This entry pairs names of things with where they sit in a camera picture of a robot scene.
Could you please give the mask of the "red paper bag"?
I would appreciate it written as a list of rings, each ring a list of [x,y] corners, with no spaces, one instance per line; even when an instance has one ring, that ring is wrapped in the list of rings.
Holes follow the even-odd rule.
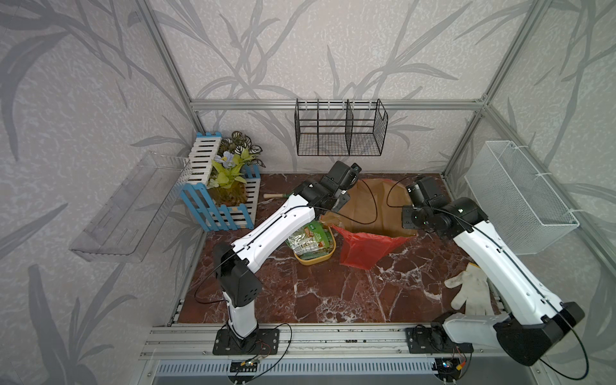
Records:
[[[378,261],[418,235],[402,226],[402,208],[412,203],[407,190],[392,180],[358,181],[338,213],[328,212],[319,221],[343,239],[340,263],[370,270]]]

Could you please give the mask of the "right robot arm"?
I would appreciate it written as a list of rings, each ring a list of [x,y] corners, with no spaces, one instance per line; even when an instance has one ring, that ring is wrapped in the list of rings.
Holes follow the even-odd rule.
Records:
[[[429,176],[406,189],[403,226],[451,240],[473,260],[449,281],[460,290],[452,311],[432,322],[435,340],[493,346],[530,367],[584,319],[579,304],[561,301],[534,276],[474,200],[449,200]]]

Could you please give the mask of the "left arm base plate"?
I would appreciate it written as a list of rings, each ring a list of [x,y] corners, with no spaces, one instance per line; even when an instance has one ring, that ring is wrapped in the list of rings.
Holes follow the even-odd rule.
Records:
[[[278,352],[280,330],[258,328],[247,338],[240,338],[228,328],[218,331],[213,355],[275,355]]]

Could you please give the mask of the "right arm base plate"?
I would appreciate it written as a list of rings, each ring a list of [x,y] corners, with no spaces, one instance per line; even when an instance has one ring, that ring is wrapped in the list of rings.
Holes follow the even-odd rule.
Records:
[[[426,327],[419,324],[404,330],[410,354],[471,354],[471,343],[454,343],[440,325]]]

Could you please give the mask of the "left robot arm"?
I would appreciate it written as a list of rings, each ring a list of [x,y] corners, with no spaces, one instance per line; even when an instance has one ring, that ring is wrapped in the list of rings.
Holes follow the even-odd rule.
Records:
[[[256,338],[255,298],[262,291],[256,273],[266,259],[294,232],[326,212],[338,212],[348,201],[347,191],[359,180],[362,168],[335,162],[320,180],[307,179],[286,202],[253,231],[213,247],[214,276],[226,300],[227,327],[239,344]]]

